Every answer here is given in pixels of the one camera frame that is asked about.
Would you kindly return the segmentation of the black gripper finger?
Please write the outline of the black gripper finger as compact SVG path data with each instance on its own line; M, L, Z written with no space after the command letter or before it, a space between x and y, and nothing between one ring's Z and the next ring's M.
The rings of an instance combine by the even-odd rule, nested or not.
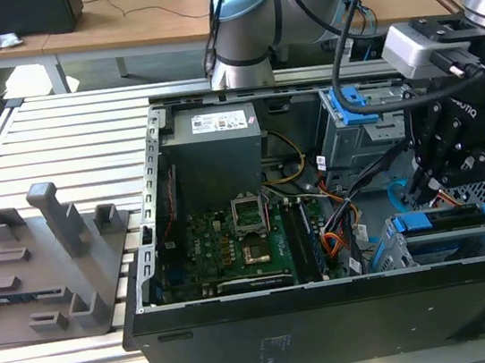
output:
M485 181L485 149L475 149L468 155L444 160L437 168L430 168L423 187L425 201L433 200L440 190L448 190L471 183Z
M447 160L461 124L442 101L405 110L404 122L408 148L413 152L413 176L407 192L414 204L426 204L448 179Z

